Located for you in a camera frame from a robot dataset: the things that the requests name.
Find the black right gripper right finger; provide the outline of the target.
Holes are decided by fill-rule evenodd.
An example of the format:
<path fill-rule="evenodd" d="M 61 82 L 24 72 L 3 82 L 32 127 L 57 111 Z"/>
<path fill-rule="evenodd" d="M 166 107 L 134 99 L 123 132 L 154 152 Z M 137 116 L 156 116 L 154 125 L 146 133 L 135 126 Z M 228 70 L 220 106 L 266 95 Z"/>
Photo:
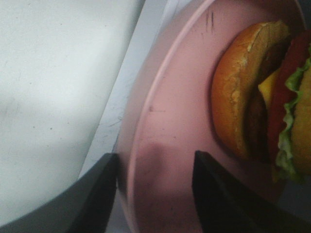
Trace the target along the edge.
<path fill-rule="evenodd" d="M 305 220 L 242 184 L 208 152 L 194 155 L 192 192 L 205 233 L 309 233 Z"/>

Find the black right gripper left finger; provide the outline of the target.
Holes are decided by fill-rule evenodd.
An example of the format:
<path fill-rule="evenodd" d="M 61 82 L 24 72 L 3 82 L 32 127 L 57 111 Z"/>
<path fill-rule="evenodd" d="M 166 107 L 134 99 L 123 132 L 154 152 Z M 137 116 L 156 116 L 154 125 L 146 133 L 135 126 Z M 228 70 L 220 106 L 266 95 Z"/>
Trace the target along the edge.
<path fill-rule="evenodd" d="M 70 188 L 0 228 L 2 233 L 104 233 L 116 194 L 119 158 L 105 154 Z"/>

